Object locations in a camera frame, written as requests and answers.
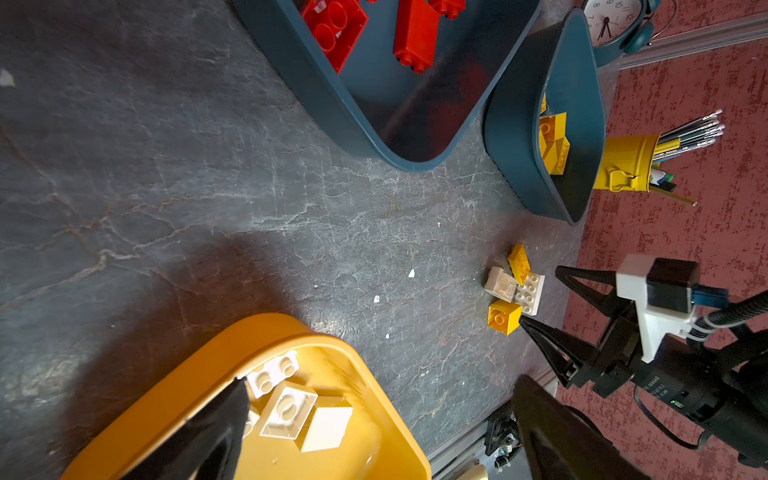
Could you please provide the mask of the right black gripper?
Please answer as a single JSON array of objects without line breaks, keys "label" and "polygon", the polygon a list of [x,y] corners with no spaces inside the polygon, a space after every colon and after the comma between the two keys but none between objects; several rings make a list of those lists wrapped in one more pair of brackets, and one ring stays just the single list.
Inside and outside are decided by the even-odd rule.
[{"label": "right black gripper", "polygon": [[[608,397],[627,382],[644,390],[702,428],[697,443],[673,436],[687,449],[716,437],[735,449],[741,464],[767,465],[767,333],[746,322],[767,311],[764,299],[747,299],[696,320],[692,338],[662,341],[659,353],[642,361],[635,334],[633,302],[617,295],[617,273],[558,266],[556,278],[602,315],[610,318],[602,345],[594,345],[523,315],[530,336],[565,388],[592,381]],[[588,282],[609,287],[607,293]]]}]

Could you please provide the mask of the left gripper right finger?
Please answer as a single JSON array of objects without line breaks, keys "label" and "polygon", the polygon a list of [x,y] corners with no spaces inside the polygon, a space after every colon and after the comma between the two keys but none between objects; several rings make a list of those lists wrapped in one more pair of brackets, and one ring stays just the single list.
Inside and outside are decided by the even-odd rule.
[{"label": "left gripper right finger", "polygon": [[512,407],[534,479],[645,479],[601,434],[527,375]]}]

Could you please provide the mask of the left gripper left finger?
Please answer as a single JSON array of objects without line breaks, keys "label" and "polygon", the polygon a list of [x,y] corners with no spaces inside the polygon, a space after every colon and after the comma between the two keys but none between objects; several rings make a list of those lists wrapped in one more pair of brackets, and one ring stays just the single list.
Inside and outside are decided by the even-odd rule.
[{"label": "left gripper left finger", "polygon": [[232,382],[125,477],[232,479],[249,411],[245,382]]}]

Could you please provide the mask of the white lego long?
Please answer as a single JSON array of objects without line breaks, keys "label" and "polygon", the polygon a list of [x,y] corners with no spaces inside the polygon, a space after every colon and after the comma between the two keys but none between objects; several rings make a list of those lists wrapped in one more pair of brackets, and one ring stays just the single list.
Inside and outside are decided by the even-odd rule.
[{"label": "white lego long", "polygon": [[259,420],[259,411],[253,404],[251,404],[247,413],[242,439],[247,438],[253,432]]}]

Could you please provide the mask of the white lego square piece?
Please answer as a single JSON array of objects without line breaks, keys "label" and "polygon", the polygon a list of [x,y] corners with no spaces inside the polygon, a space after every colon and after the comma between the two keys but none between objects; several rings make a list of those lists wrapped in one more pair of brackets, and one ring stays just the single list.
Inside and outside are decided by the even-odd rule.
[{"label": "white lego square piece", "polygon": [[311,387],[290,381],[280,383],[270,395],[254,427],[261,437],[296,440],[318,399]]}]

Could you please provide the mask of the yellow lego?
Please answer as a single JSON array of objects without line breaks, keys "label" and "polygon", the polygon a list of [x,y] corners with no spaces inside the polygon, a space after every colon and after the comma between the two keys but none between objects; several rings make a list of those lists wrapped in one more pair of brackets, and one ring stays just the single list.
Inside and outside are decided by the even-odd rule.
[{"label": "yellow lego", "polygon": [[507,257],[513,277],[519,285],[524,285],[531,273],[530,262],[522,243],[517,243]]},{"label": "yellow lego", "polygon": [[504,335],[510,335],[520,325],[523,307],[516,303],[497,300],[488,307],[488,326]]},{"label": "yellow lego", "polygon": [[567,113],[541,115],[539,130],[545,143],[552,143],[566,136]]},{"label": "yellow lego", "polygon": [[570,151],[570,142],[566,137],[554,141],[545,141],[540,145],[541,159],[549,175],[563,175]]}]

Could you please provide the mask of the white lego cluster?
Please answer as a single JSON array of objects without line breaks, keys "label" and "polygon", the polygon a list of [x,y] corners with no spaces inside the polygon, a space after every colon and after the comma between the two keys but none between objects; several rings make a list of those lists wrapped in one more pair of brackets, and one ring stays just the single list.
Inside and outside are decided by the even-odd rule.
[{"label": "white lego cluster", "polygon": [[499,300],[513,303],[519,283],[503,268],[494,266],[488,271],[484,290]]}]

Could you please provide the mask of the white lego small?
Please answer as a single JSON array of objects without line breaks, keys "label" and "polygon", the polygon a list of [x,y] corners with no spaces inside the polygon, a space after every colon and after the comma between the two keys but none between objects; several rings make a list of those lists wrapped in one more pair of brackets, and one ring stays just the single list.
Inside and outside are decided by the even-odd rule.
[{"label": "white lego small", "polygon": [[300,369],[296,351],[278,355],[246,375],[254,399],[269,394],[277,385],[293,377]]}]

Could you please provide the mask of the yellow lego top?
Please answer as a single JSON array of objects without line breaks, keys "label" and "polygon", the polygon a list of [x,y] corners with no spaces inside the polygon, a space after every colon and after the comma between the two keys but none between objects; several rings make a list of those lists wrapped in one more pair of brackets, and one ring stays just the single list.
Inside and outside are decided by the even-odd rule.
[{"label": "yellow lego top", "polygon": [[566,136],[567,113],[541,115],[539,130],[545,143],[552,143]]}]

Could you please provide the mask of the red lego bottom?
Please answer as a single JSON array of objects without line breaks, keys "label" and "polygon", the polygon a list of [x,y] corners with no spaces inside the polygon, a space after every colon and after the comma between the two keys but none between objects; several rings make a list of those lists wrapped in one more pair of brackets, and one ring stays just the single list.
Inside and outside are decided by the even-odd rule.
[{"label": "red lego bottom", "polygon": [[439,18],[425,0],[400,0],[398,3],[393,54],[416,74],[423,74],[433,66]]}]

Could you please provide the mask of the red lego top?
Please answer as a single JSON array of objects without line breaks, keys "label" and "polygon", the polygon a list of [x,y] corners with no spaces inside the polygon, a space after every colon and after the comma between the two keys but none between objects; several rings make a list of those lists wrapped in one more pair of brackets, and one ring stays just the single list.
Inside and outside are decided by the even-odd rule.
[{"label": "red lego top", "polygon": [[466,0],[429,0],[429,5],[440,15],[455,20],[465,11]]}]

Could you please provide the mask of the red lego long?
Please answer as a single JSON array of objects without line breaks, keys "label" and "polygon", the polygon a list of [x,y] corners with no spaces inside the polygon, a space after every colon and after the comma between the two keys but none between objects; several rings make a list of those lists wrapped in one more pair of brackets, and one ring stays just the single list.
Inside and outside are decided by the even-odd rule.
[{"label": "red lego long", "polygon": [[340,74],[368,23],[368,15],[354,0],[309,0],[300,14],[332,68]]}]

